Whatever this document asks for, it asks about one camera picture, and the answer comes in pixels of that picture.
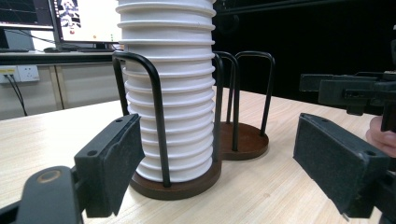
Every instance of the monitor screen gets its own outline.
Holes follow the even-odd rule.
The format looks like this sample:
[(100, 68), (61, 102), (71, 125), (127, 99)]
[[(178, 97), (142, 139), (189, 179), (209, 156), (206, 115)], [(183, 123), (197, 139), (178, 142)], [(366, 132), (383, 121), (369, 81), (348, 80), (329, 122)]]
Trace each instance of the monitor screen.
[(50, 0), (61, 42), (118, 43), (116, 0)]
[(0, 0), (0, 28), (53, 30), (48, 0)]

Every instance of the wooden table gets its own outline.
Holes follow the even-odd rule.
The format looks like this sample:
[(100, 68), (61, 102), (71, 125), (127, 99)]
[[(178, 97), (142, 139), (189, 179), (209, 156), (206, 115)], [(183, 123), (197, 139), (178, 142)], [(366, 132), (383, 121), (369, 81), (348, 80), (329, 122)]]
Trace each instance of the wooden table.
[[(224, 103), (227, 96), (224, 90)], [(240, 122), (260, 128), (264, 102), (264, 95), (241, 92)], [(361, 138), (373, 117), (273, 97), (266, 128), (267, 154), (249, 161), (224, 161), (218, 182), (185, 200), (153, 200), (128, 188), (117, 217), (84, 217), (85, 222), (347, 223), (292, 158), (302, 112), (332, 120)], [(35, 172), (56, 165), (74, 166), (74, 155), (121, 115), (116, 101), (1, 121), (0, 207), (19, 200), (24, 182)], [(375, 210), (371, 219), (349, 222), (378, 223), (379, 217)]]

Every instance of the bolt hole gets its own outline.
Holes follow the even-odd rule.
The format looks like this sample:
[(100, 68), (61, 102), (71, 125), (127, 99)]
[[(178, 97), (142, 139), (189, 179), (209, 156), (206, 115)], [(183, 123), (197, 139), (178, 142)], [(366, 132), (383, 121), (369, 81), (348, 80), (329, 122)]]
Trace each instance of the bolt hole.
[(40, 175), (37, 178), (37, 182), (40, 184), (45, 184), (59, 178), (61, 175), (62, 172), (59, 170), (49, 170), (46, 173)]
[(92, 151), (89, 151), (89, 152), (87, 153), (87, 155), (88, 155), (88, 156), (94, 156), (94, 155), (96, 155), (96, 153), (98, 153), (96, 150), (92, 150)]
[(352, 96), (352, 97), (358, 97), (358, 96), (360, 96), (360, 94), (359, 94), (358, 91), (353, 91), (352, 93), (350, 93), (350, 96)]
[(364, 153), (366, 153), (369, 156), (376, 156), (376, 154), (372, 151), (365, 151)]

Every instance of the person's hand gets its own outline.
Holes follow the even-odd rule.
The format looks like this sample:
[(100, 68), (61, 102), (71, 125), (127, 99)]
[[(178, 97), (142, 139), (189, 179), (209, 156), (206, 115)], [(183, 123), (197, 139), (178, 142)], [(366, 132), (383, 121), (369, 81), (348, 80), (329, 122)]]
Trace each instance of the person's hand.
[(370, 129), (366, 133), (367, 142), (396, 158), (396, 133), (381, 132), (382, 116), (374, 117), (370, 121)]

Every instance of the metal rod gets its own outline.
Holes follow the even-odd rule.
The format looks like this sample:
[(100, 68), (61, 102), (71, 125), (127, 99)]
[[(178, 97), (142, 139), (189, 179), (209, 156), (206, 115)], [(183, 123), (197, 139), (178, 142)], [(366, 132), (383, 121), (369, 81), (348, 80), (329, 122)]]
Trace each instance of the metal rod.
[(215, 127), (213, 132), (213, 154), (212, 159), (213, 162), (219, 160), (219, 149), (220, 149), (220, 121), (221, 121), (221, 106), (222, 106), (222, 94), (223, 94), (223, 86), (224, 86), (224, 64), (222, 62), (221, 57), (215, 53), (216, 62), (216, 111), (215, 111)]
[(233, 145), (232, 150), (238, 151), (238, 130), (239, 130), (239, 95), (240, 95), (240, 70), (236, 58), (228, 52), (216, 51), (221, 57), (231, 61), (233, 65)]
[(228, 91), (228, 103), (227, 103), (227, 119), (226, 123), (231, 123), (231, 110), (233, 109), (233, 84), (235, 79), (235, 69), (231, 63), (231, 75), (230, 75), (230, 90)]
[(266, 128), (267, 120), (268, 120), (268, 113), (269, 113), (270, 104), (271, 104), (271, 96), (272, 96), (272, 91), (273, 91), (273, 86), (274, 86), (275, 59), (271, 54), (269, 54), (267, 52), (253, 51), (253, 50), (242, 51), (235, 55), (235, 57), (238, 60), (239, 60), (239, 58), (244, 57), (244, 56), (263, 57), (263, 58), (268, 59), (271, 64), (270, 76), (268, 77), (268, 86), (267, 86), (267, 93), (266, 93), (266, 98), (265, 98), (265, 107), (264, 107), (264, 112), (262, 115), (262, 127), (260, 129), (260, 135), (264, 136), (265, 128)]
[(117, 57), (113, 57), (113, 68), (114, 68), (114, 74), (116, 75), (116, 82), (117, 82), (117, 88), (119, 89), (119, 97), (120, 97), (120, 103), (121, 103), (121, 108), (122, 108), (122, 114), (123, 116), (126, 116), (129, 114), (128, 112), (128, 102), (126, 101), (126, 93), (125, 93), (125, 86), (122, 78), (122, 69), (121, 69), (121, 63), (120, 59)]
[(161, 81), (158, 71), (154, 64), (142, 55), (132, 52), (115, 51), (113, 58), (124, 61), (135, 61), (140, 63), (148, 72), (151, 81), (152, 95), (154, 98), (155, 120), (157, 124), (158, 142), (160, 148), (161, 167), (163, 171), (163, 186), (165, 188), (171, 187), (169, 175), (169, 160), (166, 145), (165, 121), (163, 115), (163, 95), (161, 90)]

